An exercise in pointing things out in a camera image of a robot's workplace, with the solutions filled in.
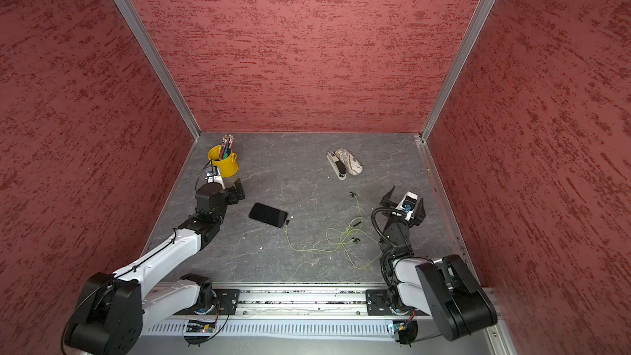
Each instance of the red wall panel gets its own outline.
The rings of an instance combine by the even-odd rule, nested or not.
[[[631,353],[631,0],[497,0],[430,148],[520,354]]]
[[[132,0],[204,131],[420,131],[478,0]]]
[[[59,354],[138,257],[192,144],[112,0],[0,0],[0,353]]]

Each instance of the gray stone surface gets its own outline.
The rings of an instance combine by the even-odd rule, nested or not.
[[[208,161],[211,147],[223,134],[205,133],[194,147],[152,237],[152,249],[194,211],[194,185]],[[344,230],[359,216],[349,191],[359,194],[366,221],[362,225],[378,239],[370,224],[371,211],[382,196],[396,185],[394,200],[406,191],[425,199],[427,218],[411,229],[414,252],[422,256],[445,256],[450,247],[438,217],[433,195],[424,176],[414,138],[407,133],[234,133],[239,172],[226,178],[231,186],[241,178],[245,200],[228,206],[217,237],[201,252],[180,264],[165,280],[197,273],[215,282],[381,282],[379,261],[365,269],[354,268],[343,249],[336,252],[292,250],[285,229],[248,218],[256,202],[287,211],[292,245],[298,249],[333,249],[327,242],[328,227]],[[363,165],[363,173],[335,178],[326,151],[346,147]],[[385,224],[385,217],[380,216]],[[333,232],[329,238],[337,239]],[[363,234],[362,241],[348,246],[356,265],[363,266],[379,255],[379,247]]]

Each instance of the phone screen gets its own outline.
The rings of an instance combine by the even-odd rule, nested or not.
[[[287,213],[268,205],[255,203],[248,217],[268,225],[283,227],[287,221]]]

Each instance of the slotted metal panel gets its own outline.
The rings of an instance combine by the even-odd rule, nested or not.
[[[212,335],[185,333],[187,319],[165,319],[151,327],[145,335]],[[345,319],[317,319],[314,321],[302,319],[254,319],[229,320],[226,327],[219,335],[226,337],[236,336],[268,336],[268,337],[293,337],[296,339],[363,339],[391,341],[387,330],[389,320],[345,320]]]

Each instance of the yellow pail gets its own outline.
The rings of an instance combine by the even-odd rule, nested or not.
[[[213,147],[208,151],[208,159],[222,172],[222,177],[232,177],[237,174],[239,164],[237,163],[237,154],[230,153],[226,159],[219,159],[219,151],[222,146]]]

